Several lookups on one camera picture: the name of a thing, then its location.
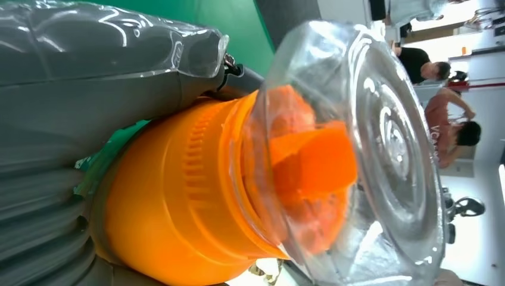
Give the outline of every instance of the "man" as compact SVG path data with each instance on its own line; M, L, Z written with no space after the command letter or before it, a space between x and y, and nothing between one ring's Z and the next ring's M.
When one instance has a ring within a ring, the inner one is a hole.
M463 281L451 270L441 269L434 286L463 286Z
M449 102L462 108L468 121L451 124L447 111ZM442 88L431 98L425 108L425 117L440 168L448 167L459 157L461 146L474 146L481 139L480 125L470 121L475 112L451 89Z
M395 55L407 70L410 81L417 85L426 79L444 80L449 77L451 65L445 61L432 63L428 54L417 48L392 46Z

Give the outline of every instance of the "green surface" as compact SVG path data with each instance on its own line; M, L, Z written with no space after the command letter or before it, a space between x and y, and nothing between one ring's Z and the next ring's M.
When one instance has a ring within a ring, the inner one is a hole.
M216 27L230 36L238 63L265 76L273 59L270 37L254 0L95 0L99 4Z

